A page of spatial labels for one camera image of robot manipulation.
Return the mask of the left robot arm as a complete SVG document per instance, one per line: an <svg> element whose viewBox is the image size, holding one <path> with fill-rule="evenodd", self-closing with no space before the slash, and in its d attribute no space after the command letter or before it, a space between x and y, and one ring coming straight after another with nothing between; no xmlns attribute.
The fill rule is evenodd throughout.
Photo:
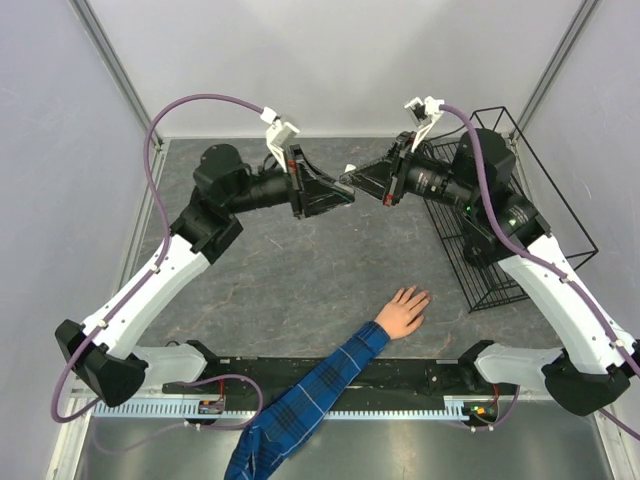
<svg viewBox="0 0 640 480"><path fill-rule="evenodd" d="M201 343L141 347L138 341L169 302L240 235L238 214L289 204L303 219L355 199L352 188L312 165L297 145L286 148L284 165L258 172L235 147L214 145L202 154L193 177L190 201L171 224L168 241L99 311L82 323L66 320L55 331L74 374L109 407L146 387L187 383L198 393L216 388L220 371Z"/></svg>

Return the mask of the blue plaid sleeved forearm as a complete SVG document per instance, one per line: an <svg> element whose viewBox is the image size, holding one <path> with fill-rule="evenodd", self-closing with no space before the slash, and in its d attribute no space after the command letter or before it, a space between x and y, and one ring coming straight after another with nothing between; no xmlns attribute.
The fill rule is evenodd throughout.
<svg viewBox="0 0 640 480"><path fill-rule="evenodd" d="M269 478L305 445L346 388L389 341L381 326L365 323L242 431L224 477Z"/></svg>

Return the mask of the person's bare hand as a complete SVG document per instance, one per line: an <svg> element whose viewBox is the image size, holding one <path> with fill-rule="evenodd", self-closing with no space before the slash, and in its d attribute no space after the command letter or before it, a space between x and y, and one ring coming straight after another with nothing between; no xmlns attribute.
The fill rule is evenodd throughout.
<svg viewBox="0 0 640 480"><path fill-rule="evenodd" d="M374 322L391 340L402 339L420 327L429 303L430 296L426 290L418 290L416 285L401 288L382 308Z"/></svg>

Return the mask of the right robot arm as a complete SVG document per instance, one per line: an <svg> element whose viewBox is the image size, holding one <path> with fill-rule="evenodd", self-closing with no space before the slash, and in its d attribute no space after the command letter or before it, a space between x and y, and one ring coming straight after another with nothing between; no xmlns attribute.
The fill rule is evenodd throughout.
<svg viewBox="0 0 640 480"><path fill-rule="evenodd" d="M534 302L562 342L552 349L481 341L458 368L467 392L508 383L547 392L578 416L615 402L630 386L639 342L587 291L542 214L510 186L516 158L495 131L472 128L452 161L437 159L403 132L380 158L350 166L342 183L396 205L405 194L458 211L472 265L498 265Z"/></svg>

